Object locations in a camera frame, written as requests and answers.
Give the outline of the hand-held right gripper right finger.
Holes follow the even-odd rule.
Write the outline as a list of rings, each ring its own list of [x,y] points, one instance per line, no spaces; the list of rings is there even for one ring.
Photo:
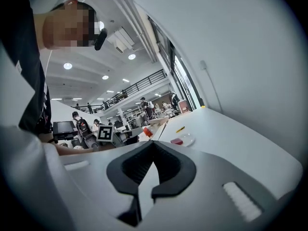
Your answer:
[[[277,200],[235,165],[166,142],[153,150],[153,231],[258,231],[269,223]]]

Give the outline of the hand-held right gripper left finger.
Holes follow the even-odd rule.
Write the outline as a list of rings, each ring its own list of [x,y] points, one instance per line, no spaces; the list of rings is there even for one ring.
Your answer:
[[[86,231],[154,230],[154,164],[145,142],[89,154],[61,156],[77,189],[92,204]]]

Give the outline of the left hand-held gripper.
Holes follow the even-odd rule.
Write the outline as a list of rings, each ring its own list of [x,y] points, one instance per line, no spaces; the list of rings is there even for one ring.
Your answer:
[[[136,143],[138,141],[139,134],[142,132],[142,128],[135,128],[126,131],[116,131],[113,126],[99,125],[97,141],[108,142],[114,147],[122,147]]]

